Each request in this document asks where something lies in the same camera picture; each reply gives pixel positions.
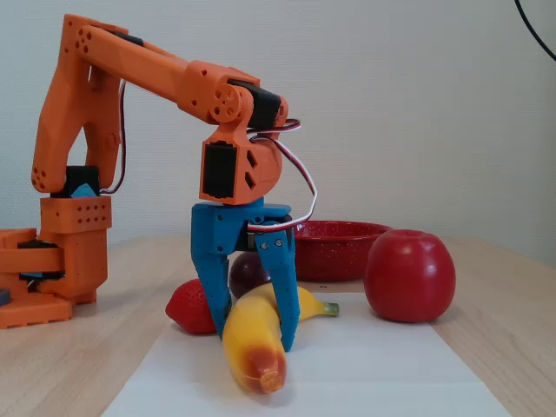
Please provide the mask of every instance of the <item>toy banana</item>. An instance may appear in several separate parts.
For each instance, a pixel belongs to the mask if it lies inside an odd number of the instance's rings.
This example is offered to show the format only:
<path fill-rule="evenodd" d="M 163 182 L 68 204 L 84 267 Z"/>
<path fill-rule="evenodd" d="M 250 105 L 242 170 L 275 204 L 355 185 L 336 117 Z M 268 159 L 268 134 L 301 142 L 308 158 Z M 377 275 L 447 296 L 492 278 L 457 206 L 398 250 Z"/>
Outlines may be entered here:
<path fill-rule="evenodd" d="M 300 321 L 315 315 L 336 316 L 339 306 L 319 301 L 298 287 Z M 286 380 L 286 353 L 281 344 L 280 317 L 272 284 L 246 293 L 232 307 L 222 334 L 232 374 L 249 392 L 270 394 Z"/>

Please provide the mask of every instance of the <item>red apple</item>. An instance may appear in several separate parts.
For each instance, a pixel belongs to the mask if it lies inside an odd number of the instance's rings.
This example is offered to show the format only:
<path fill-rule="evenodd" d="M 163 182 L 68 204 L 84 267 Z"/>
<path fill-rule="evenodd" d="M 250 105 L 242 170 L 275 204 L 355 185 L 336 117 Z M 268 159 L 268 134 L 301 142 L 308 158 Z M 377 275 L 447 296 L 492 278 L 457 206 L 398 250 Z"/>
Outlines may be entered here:
<path fill-rule="evenodd" d="M 229 289 L 235 298 L 270 282 L 270 275 L 262 268 L 261 258 L 256 252 L 239 255 L 229 270 Z"/>
<path fill-rule="evenodd" d="M 364 284 L 378 316 L 411 323 L 432 321 L 452 303 L 455 267 L 437 236 L 394 229 L 371 247 Z"/>

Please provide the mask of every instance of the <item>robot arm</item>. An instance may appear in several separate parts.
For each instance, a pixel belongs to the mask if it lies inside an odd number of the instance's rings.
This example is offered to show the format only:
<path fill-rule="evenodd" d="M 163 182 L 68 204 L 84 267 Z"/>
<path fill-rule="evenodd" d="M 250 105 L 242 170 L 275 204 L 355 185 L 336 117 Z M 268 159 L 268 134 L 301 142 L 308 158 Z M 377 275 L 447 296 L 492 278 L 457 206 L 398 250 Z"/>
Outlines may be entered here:
<path fill-rule="evenodd" d="M 41 233 L 6 232 L 4 238 L 0 233 L 0 263 L 17 254 L 10 265 L 0 265 L 0 288 L 14 295 L 9 305 L 0 306 L 0 328 L 68 320 L 71 307 L 93 302 L 107 279 L 111 199 L 100 190 L 114 180 L 124 139 L 122 81 L 217 126 L 202 145 L 199 197 L 208 202 L 193 208 L 195 268 L 222 335 L 230 305 L 228 255 L 257 250 L 272 276 L 282 342 L 289 350 L 300 314 L 290 208 L 263 201 L 280 178 L 281 152 L 301 166 L 275 141 L 291 129 L 284 127 L 288 104 L 238 69 L 189 62 L 124 28 L 73 15 L 63 21 L 58 64 L 38 124 L 31 182 L 37 191 L 51 193 L 41 200 Z M 70 169 L 68 154 L 81 128 L 86 166 Z M 250 141 L 248 133 L 266 140 Z M 75 192 L 85 184 L 93 184 L 92 193 Z M 37 261 L 26 261 L 33 255 Z M 29 291 L 22 277 L 37 291 Z"/>
<path fill-rule="evenodd" d="M 110 186 L 121 142 L 121 80 L 218 125 L 203 145 L 203 200 L 246 204 L 274 187 L 281 174 L 280 152 L 269 143 L 250 143 L 246 130 L 282 126 L 288 115 L 283 98 L 261 89 L 258 78 L 238 69 L 188 62 L 124 28 L 66 15 L 58 65 L 37 131 L 31 173 L 37 191 L 63 188 L 68 153 L 81 128 L 87 138 L 86 165 L 98 167 L 101 188 Z M 232 145 L 239 155 L 226 156 L 222 145 Z M 222 172 L 222 158 L 232 157 L 235 163 Z"/>

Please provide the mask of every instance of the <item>red strawberry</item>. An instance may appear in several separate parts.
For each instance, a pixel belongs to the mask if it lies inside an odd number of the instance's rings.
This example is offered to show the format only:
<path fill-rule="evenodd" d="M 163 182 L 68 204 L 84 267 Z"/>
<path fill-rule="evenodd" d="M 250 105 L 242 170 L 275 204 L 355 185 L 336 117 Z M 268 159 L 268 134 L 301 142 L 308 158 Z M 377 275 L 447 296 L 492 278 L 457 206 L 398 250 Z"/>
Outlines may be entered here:
<path fill-rule="evenodd" d="M 182 284 L 166 306 L 166 315 L 191 334 L 216 333 L 200 280 Z"/>

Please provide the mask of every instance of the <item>cable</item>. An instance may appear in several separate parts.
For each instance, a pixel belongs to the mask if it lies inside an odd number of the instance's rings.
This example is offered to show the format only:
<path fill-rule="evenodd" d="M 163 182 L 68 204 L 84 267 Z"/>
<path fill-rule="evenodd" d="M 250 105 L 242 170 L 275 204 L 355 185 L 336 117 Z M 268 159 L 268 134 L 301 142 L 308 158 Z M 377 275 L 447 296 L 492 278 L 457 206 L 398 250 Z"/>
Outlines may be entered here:
<path fill-rule="evenodd" d="M 296 126 L 295 128 L 292 128 L 291 130 L 298 129 L 300 128 L 300 126 L 301 124 L 299 126 Z M 271 141 L 274 145 L 276 145 L 276 147 L 282 152 L 282 154 L 286 156 L 289 159 L 289 161 L 295 165 L 297 169 L 299 169 L 299 171 L 303 175 L 303 178 L 305 178 L 305 181 L 307 182 L 309 188 L 311 189 L 311 192 L 313 193 L 313 202 L 311 202 L 311 208 L 309 209 L 308 213 L 303 217 L 299 217 L 298 219 L 292 220 L 290 222 L 275 224 L 272 226 L 264 226 L 260 224 L 249 224 L 247 226 L 248 231 L 259 232 L 259 233 L 277 232 L 279 230 L 284 230 L 286 228 L 292 228 L 293 226 L 296 226 L 298 224 L 301 224 L 309 220 L 314 212 L 314 206 L 316 205 L 318 191 L 316 189 L 316 186 L 314 185 L 313 178 L 311 178 L 311 175 L 309 174 L 307 168 L 305 168 L 305 165 L 303 165 L 303 162 L 297 156 L 295 156 L 294 153 L 286 147 L 286 145 L 268 136 L 257 135 L 252 137 L 250 140 L 251 142 L 267 140 L 267 141 Z"/>
<path fill-rule="evenodd" d="M 527 16 L 525 16 L 525 12 L 523 11 L 523 8 L 521 7 L 521 3 L 520 0 L 515 0 L 515 5 L 518 8 L 518 12 L 521 15 L 521 18 L 523 19 L 523 22 L 525 23 L 525 26 L 529 29 L 529 31 L 531 32 L 531 35 L 533 35 L 533 37 L 537 40 L 537 42 L 539 43 L 539 45 L 541 46 L 541 48 L 543 50 L 545 50 L 545 52 L 554 60 L 556 61 L 556 55 L 554 55 L 554 53 L 550 50 L 550 48 L 548 48 L 546 46 L 546 43 L 544 43 L 542 41 L 542 39 L 540 39 L 539 35 L 537 35 L 537 32 L 535 32 L 535 29 L 533 29 L 533 26 L 531 26 L 531 24 L 529 23 L 529 19 L 527 19 Z"/>
<path fill-rule="evenodd" d="M 122 85 L 120 85 L 120 137 L 122 138 L 122 166 L 121 166 L 121 173 L 120 179 L 118 183 L 112 189 L 101 189 L 101 194 L 114 194 L 123 183 L 123 178 L 125 177 L 125 162 L 126 162 L 126 145 L 125 145 L 125 117 L 123 114 L 123 95 L 125 93 L 125 81 L 122 81 Z"/>
<path fill-rule="evenodd" d="M 286 119 L 286 124 L 283 126 L 271 128 L 271 129 L 248 129 L 247 134 L 251 135 L 256 133 L 257 135 L 265 135 L 269 133 L 282 133 L 282 132 L 291 132 L 293 130 L 297 130 L 301 127 L 301 121 L 298 119 Z"/>

